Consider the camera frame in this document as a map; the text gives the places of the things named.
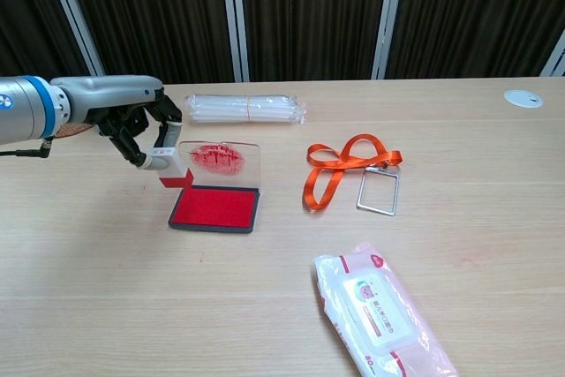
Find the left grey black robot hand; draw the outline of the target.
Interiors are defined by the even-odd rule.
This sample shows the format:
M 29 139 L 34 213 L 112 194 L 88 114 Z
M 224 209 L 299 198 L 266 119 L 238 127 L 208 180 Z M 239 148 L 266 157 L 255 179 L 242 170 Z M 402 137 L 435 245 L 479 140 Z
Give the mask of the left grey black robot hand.
M 71 107 L 69 122 L 97 126 L 127 162 L 140 170 L 170 167 L 182 111 L 166 95 L 159 79 L 145 75 L 61 77 L 50 85 L 66 94 Z M 165 156 L 143 152 L 135 139 L 147 129 L 148 117 L 159 124 L 154 148 L 166 149 Z

